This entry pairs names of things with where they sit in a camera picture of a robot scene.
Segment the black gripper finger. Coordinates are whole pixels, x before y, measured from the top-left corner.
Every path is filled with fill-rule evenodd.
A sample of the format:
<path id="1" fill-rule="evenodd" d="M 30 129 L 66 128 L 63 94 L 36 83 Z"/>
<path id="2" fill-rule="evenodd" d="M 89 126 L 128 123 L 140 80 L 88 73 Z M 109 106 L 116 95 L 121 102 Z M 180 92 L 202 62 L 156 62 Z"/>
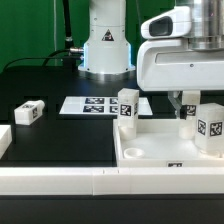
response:
<path id="1" fill-rule="evenodd" d="M 168 99 L 175 109 L 176 117 L 179 119 L 185 119 L 187 117 L 187 106 L 181 103 L 179 94 L 179 91 L 169 91 Z"/>

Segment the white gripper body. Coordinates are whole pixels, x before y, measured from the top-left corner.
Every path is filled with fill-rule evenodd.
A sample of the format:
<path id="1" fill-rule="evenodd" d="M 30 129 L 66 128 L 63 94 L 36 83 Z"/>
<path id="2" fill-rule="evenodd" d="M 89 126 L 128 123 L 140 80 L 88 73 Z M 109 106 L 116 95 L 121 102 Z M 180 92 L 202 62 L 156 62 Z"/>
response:
<path id="1" fill-rule="evenodd" d="M 137 83 L 143 91 L 224 90 L 224 50 L 190 50 L 185 39 L 145 41 Z"/>

